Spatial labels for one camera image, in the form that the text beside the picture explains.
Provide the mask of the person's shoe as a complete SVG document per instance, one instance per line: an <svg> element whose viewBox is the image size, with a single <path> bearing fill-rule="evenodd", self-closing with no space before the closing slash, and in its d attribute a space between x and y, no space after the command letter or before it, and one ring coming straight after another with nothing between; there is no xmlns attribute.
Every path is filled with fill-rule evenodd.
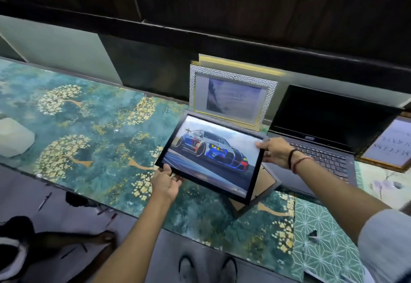
<svg viewBox="0 0 411 283"><path fill-rule="evenodd" d="M238 268L236 260L232 256L228 256L222 265L218 283L237 283Z"/></svg>
<svg viewBox="0 0 411 283"><path fill-rule="evenodd" d="M181 257L178 272L180 283L198 283L198 277L193 261L188 255Z"/></svg>

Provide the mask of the person's left forearm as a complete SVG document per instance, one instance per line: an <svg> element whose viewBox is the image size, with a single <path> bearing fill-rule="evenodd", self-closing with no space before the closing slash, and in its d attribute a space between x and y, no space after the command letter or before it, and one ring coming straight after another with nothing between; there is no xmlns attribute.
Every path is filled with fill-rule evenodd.
<svg viewBox="0 0 411 283"><path fill-rule="evenodd" d="M176 198L153 192L124 242L106 260L92 283L145 283L156 241Z"/></svg>

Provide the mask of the white stone block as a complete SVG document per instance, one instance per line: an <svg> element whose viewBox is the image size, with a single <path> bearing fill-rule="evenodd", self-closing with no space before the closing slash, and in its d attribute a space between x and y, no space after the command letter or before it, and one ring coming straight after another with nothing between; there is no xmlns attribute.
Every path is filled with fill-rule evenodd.
<svg viewBox="0 0 411 283"><path fill-rule="evenodd" d="M35 141L35 134L9 117L0 119L0 156L11 158L25 153Z"/></svg>

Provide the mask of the silver textured picture frame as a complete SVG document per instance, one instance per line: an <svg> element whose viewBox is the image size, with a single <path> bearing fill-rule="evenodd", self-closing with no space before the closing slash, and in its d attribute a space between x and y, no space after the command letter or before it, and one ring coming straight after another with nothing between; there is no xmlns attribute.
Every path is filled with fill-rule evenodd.
<svg viewBox="0 0 411 283"><path fill-rule="evenodd" d="M201 67L189 68L189 108L239 127L260 131L277 82Z"/></svg>

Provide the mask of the black wrist band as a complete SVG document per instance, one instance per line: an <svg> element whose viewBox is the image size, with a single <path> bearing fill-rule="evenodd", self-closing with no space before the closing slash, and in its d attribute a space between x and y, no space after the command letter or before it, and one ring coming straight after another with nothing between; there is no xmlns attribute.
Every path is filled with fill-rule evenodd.
<svg viewBox="0 0 411 283"><path fill-rule="evenodd" d="M292 149L288 155L288 166L291 171L293 171L294 164L301 158L304 157L304 154L297 150Z"/></svg>

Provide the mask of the black framed car picture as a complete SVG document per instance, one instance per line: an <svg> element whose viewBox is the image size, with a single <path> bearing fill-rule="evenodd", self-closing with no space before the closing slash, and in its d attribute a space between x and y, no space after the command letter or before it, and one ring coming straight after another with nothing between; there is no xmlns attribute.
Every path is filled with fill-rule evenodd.
<svg viewBox="0 0 411 283"><path fill-rule="evenodd" d="M249 205L269 138L209 116L185 111L155 165L236 202Z"/></svg>

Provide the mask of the white shirt sleeve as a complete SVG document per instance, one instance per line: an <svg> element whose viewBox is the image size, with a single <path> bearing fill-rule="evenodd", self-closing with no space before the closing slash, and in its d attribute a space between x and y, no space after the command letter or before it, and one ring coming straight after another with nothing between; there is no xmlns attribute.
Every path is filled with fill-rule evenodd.
<svg viewBox="0 0 411 283"><path fill-rule="evenodd" d="M373 215L357 242L375 283L411 283L411 216L395 209Z"/></svg>

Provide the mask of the gold framed calligraphy picture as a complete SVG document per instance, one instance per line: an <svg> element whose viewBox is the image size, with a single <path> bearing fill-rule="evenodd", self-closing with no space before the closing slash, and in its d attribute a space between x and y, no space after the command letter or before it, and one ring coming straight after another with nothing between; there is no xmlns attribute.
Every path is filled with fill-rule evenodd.
<svg viewBox="0 0 411 283"><path fill-rule="evenodd" d="M411 112L402 112L355 160L405 173L411 168Z"/></svg>

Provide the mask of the black pen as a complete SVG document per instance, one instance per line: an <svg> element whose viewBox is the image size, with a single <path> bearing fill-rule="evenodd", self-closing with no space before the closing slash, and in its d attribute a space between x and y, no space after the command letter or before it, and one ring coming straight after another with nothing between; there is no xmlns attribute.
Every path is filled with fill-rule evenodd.
<svg viewBox="0 0 411 283"><path fill-rule="evenodd" d="M51 197L53 192L49 192L48 195L44 198L40 206L38 207L38 212L41 211L41 209L44 207L45 203L48 201L48 199Z"/></svg>

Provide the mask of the person's right forearm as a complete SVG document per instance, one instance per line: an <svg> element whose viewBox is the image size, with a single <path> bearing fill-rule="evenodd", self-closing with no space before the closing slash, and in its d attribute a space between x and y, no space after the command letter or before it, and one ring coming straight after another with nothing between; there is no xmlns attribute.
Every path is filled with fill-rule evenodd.
<svg viewBox="0 0 411 283"><path fill-rule="evenodd" d="M293 167L319 201L328 209L352 242L358 238L367 221L388 205L358 187L338 179L309 156L301 157Z"/></svg>

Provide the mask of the green geometric pattern sheet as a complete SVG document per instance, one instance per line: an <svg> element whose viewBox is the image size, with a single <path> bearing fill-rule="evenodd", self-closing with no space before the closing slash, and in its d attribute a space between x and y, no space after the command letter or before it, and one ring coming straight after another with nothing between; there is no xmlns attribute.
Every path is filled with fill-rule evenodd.
<svg viewBox="0 0 411 283"><path fill-rule="evenodd" d="M293 275L310 274L322 283L364 283L357 247L329 211L295 199Z"/></svg>

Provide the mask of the person's right shoe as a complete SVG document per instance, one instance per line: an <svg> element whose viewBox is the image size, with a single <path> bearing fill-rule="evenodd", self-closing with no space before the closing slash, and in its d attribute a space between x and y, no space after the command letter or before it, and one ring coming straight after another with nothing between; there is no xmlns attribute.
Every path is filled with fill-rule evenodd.
<svg viewBox="0 0 411 283"><path fill-rule="evenodd" d="M218 283L237 283L238 268L236 260L232 256L228 256L222 265Z"/></svg>

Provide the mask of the teal tree pattern sheet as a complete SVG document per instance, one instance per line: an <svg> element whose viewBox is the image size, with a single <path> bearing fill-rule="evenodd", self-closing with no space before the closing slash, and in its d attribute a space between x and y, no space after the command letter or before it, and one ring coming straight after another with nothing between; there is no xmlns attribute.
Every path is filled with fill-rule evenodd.
<svg viewBox="0 0 411 283"><path fill-rule="evenodd" d="M0 165L139 217L151 168L186 105L81 77L0 59L0 114L35 134ZM218 194L187 182L164 228L298 281L295 198L272 192L239 219Z"/></svg>

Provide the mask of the person's left hand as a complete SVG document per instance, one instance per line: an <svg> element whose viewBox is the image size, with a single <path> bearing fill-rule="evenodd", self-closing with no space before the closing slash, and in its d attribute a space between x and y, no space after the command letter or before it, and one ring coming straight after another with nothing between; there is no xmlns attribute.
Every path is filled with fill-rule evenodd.
<svg viewBox="0 0 411 283"><path fill-rule="evenodd" d="M185 179L179 175L172 174L171 178L163 177L162 167L158 168L151 180L152 193L150 199L156 203L171 206L184 181Z"/></svg>

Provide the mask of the person's right hand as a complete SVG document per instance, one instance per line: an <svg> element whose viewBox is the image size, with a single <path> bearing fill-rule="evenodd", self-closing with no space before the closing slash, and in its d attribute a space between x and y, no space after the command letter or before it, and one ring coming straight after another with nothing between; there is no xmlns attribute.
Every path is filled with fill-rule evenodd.
<svg viewBox="0 0 411 283"><path fill-rule="evenodd" d="M294 148L285 139L281 137L274 137L268 140L273 141L274 149L264 150L263 162L276 164L281 168L289 169L288 155L290 151Z"/></svg>

